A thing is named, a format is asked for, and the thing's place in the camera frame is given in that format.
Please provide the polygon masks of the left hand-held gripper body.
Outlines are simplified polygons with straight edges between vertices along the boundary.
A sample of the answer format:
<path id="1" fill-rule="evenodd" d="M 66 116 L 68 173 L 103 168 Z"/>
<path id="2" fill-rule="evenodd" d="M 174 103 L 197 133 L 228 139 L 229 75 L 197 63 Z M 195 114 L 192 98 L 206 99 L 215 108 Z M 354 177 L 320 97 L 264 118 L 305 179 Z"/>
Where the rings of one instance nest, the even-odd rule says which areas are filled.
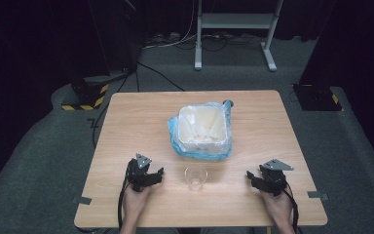
<path id="1" fill-rule="evenodd" d="M 140 192 L 142 187 L 148 186 L 150 175 L 148 170 L 152 160 L 142 154 L 136 153 L 127 166 L 126 179 L 132 185 L 132 189 Z"/>

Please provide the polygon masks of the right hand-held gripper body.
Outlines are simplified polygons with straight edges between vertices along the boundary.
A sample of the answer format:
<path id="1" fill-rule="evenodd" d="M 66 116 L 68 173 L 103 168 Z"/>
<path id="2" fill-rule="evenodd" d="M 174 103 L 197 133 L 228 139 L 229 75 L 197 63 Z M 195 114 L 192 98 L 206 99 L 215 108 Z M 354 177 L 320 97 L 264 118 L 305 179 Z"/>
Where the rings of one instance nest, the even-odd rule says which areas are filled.
<path id="1" fill-rule="evenodd" d="M 259 166 L 262 175 L 260 190 L 279 196 L 287 186 L 284 171 L 293 171 L 294 168 L 278 159 L 272 159 Z"/>

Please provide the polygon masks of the clear plastic cup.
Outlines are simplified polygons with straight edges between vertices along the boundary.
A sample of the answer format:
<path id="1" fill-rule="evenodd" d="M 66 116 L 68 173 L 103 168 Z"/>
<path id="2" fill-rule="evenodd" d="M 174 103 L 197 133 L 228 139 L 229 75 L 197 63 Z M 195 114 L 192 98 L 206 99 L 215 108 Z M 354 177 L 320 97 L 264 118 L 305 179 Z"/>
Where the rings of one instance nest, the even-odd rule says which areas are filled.
<path id="1" fill-rule="evenodd" d="M 200 191 L 207 180 L 207 170 L 201 165 L 188 167 L 184 175 L 191 191 Z"/>

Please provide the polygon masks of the white square trash bin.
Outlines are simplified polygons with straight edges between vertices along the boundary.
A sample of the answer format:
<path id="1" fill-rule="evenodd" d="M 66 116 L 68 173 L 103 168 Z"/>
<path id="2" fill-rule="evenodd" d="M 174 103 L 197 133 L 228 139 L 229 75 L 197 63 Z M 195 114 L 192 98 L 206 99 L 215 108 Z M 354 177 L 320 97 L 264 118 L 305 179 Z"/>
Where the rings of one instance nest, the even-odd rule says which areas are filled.
<path id="1" fill-rule="evenodd" d="M 176 139 L 182 152 L 226 154 L 230 147 L 227 119 L 217 102 L 187 105 L 179 110 Z"/>

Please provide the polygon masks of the person's right hand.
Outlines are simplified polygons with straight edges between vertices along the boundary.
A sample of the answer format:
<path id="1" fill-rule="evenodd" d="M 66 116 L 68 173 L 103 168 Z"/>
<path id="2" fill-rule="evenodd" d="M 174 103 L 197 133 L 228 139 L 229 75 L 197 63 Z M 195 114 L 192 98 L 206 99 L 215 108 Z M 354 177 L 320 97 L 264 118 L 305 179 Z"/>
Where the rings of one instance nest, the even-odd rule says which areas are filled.
<path id="1" fill-rule="evenodd" d="M 284 192 L 277 196 L 264 191 L 260 194 L 265 202 L 267 213 L 277 228 L 290 228 L 292 204 L 288 196 Z"/>

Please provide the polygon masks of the grey tape strip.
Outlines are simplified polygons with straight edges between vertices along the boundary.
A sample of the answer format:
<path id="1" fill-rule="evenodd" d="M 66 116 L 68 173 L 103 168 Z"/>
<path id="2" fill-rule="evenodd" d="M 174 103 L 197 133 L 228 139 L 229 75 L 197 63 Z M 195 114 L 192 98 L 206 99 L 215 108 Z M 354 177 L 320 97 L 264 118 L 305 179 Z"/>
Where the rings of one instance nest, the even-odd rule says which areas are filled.
<path id="1" fill-rule="evenodd" d="M 321 193 L 319 191 L 308 191 L 307 194 L 309 198 L 318 198 L 321 201 L 326 201 L 329 199 L 327 194 Z"/>
<path id="2" fill-rule="evenodd" d="M 82 197 L 82 196 L 80 196 L 80 197 L 73 197 L 73 199 L 72 199 L 72 203 L 74 203 L 74 204 L 84 204 L 84 205 L 90 205 L 91 204 L 91 201 L 92 201 L 92 199 L 91 198 L 87 198 L 87 197 Z"/>

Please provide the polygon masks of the black base with yellow stripes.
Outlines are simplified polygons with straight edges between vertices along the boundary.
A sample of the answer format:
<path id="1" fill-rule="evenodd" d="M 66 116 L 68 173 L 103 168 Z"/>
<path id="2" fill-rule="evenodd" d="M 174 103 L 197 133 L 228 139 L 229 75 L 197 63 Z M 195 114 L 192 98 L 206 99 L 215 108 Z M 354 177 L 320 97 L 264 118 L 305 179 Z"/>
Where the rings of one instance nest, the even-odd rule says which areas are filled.
<path id="1" fill-rule="evenodd" d="M 74 78 L 70 87 L 72 96 L 61 104 L 63 110 L 95 110 L 103 103 L 109 84 L 90 84 L 84 78 Z"/>

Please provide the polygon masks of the black stand base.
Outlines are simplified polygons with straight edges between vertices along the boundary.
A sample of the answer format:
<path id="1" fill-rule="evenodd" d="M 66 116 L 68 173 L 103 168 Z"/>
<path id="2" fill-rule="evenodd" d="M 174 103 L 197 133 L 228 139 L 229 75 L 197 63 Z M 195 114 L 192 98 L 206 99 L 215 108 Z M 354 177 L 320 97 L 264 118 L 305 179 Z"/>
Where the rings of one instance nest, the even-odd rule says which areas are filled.
<path id="1" fill-rule="evenodd" d="M 329 87 L 293 84 L 293 91 L 305 111 L 341 111 L 339 99 Z"/>

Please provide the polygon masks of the power strip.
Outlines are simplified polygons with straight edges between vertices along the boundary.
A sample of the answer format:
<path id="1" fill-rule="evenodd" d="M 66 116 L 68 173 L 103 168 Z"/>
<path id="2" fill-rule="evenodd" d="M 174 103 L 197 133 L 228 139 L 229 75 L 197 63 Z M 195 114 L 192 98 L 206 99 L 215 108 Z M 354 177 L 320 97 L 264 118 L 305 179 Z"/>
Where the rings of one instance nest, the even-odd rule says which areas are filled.
<path id="1" fill-rule="evenodd" d="M 146 46 L 164 46 L 178 42 L 181 39 L 181 35 L 177 32 L 171 32 L 170 34 L 155 33 L 146 39 Z"/>

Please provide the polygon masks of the white metal stand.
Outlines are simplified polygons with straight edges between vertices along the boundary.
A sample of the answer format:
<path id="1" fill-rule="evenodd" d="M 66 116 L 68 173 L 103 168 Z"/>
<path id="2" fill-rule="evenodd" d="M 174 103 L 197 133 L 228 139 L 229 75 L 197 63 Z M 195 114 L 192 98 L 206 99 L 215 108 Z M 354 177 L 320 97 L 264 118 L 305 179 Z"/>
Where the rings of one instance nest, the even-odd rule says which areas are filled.
<path id="1" fill-rule="evenodd" d="M 272 72 L 277 71 L 278 69 L 270 51 L 270 46 L 280 18 L 282 4 L 283 0 L 277 0 L 275 11 L 270 14 L 204 13 L 202 10 L 203 0 L 198 0 L 194 68 L 196 70 L 203 68 L 203 29 L 267 29 L 267 37 L 260 43 L 260 46 L 269 70 Z"/>

